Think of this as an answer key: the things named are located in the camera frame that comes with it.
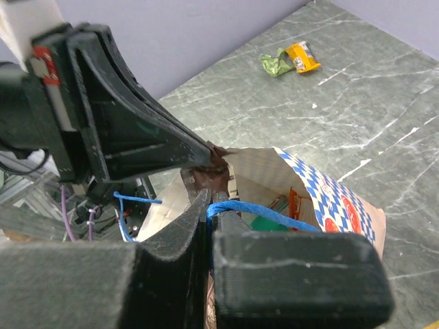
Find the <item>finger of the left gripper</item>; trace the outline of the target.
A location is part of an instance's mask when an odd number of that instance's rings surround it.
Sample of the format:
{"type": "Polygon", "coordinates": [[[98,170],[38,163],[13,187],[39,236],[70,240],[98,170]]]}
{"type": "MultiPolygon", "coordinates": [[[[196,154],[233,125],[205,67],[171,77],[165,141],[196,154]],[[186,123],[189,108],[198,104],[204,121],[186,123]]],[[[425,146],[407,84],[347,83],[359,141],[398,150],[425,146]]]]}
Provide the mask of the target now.
{"type": "Polygon", "coordinates": [[[207,142],[136,81],[111,37],[108,26],[86,24],[67,38],[93,175],[102,182],[123,182],[209,165],[207,142]]]}

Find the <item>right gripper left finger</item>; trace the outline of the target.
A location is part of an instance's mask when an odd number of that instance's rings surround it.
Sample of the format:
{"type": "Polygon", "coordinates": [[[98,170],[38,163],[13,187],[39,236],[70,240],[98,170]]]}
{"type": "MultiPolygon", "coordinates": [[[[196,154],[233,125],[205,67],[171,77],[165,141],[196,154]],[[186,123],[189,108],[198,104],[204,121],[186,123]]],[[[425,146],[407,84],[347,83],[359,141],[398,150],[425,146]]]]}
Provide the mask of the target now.
{"type": "Polygon", "coordinates": [[[10,243],[1,248],[2,328],[203,328],[203,190],[142,243],[10,243]]]}

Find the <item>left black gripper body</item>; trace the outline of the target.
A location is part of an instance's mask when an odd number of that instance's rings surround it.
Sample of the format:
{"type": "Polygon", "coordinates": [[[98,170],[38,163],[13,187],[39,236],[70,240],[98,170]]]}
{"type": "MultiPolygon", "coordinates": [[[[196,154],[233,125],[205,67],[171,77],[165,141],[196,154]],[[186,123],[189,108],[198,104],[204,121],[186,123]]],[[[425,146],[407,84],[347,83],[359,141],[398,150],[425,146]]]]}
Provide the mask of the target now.
{"type": "Polygon", "coordinates": [[[111,182],[110,120],[93,114],[113,105],[110,28],[5,23],[1,37],[20,59],[1,63],[1,150],[18,159],[43,151],[64,182],[111,182]]]}

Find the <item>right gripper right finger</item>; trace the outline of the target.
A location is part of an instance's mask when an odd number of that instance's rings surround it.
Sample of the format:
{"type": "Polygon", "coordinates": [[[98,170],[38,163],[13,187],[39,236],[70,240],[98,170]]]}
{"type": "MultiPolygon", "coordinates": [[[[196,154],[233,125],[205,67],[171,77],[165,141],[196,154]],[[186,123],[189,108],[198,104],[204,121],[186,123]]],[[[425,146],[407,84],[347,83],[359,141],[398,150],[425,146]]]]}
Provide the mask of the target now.
{"type": "Polygon", "coordinates": [[[218,328],[376,328],[394,298],[372,244],[355,233],[256,231],[213,196],[218,328]]]}

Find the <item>checkered paper bag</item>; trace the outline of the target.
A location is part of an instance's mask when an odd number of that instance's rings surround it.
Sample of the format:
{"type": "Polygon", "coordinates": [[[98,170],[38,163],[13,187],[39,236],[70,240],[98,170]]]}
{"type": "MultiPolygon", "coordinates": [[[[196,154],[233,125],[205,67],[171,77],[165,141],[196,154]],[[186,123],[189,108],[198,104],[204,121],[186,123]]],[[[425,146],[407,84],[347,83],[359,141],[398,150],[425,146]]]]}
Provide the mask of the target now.
{"type": "MultiPolygon", "coordinates": [[[[229,149],[228,200],[239,206],[239,216],[256,231],[355,233],[365,237],[380,259],[385,243],[386,218],[343,184],[278,147],[229,149]],[[320,229],[289,217],[289,189],[312,198],[320,229]]],[[[207,323],[218,328],[213,290],[211,205],[206,210],[206,237],[210,256],[207,323]]],[[[140,228],[137,241],[146,241],[177,219],[192,204],[181,176],[154,201],[140,228]]]]}

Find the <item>brown snack bag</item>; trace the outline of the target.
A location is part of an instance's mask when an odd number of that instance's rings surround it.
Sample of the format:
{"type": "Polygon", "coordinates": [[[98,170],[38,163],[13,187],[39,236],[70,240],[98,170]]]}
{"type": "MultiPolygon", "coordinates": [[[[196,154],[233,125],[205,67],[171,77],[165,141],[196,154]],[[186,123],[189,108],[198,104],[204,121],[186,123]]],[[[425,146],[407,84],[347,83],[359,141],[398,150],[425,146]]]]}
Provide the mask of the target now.
{"type": "Polygon", "coordinates": [[[208,142],[211,151],[211,162],[207,166],[181,169],[180,176],[186,188],[189,201],[192,203],[200,191],[207,188],[215,195],[224,192],[228,197],[230,171],[223,157],[228,153],[224,148],[208,142]]]}

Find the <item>green snack packet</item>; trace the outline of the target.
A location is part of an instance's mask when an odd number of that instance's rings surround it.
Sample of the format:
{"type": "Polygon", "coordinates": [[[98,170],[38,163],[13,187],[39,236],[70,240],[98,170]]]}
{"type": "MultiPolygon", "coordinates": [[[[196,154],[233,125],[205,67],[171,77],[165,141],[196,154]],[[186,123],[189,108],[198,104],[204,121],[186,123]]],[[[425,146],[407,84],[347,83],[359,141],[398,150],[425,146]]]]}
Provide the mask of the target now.
{"type": "Polygon", "coordinates": [[[295,69],[286,50],[279,48],[275,56],[260,56],[265,72],[272,77],[279,77],[295,69]]]}

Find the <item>yellow snack bar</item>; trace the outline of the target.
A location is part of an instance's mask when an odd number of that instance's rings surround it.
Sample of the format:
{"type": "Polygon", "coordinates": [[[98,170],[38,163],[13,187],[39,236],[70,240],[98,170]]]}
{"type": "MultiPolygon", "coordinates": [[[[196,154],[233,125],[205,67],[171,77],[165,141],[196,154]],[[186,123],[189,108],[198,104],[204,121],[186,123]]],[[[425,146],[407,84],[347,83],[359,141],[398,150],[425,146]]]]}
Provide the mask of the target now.
{"type": "Polygon", "coordinates": [[[314,58],[306,41],[292,44],[285,49],[287,55],[292,60],[296,72],[299,74],[315,71],[321,64],[314,58]]]}

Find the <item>orange snack packet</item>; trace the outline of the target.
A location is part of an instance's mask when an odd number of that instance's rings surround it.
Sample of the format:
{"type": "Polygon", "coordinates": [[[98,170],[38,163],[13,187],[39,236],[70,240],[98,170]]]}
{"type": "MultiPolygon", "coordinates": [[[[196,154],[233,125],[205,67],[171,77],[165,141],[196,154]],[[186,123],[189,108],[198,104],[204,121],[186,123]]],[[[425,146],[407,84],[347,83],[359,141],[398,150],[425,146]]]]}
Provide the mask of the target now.
{"type": "Polygon", "coordinates": [[[308,195],[299,195],[293,188],[289,189],[289,217],[320,229],[315,216],[312,198],[308,195]]]}

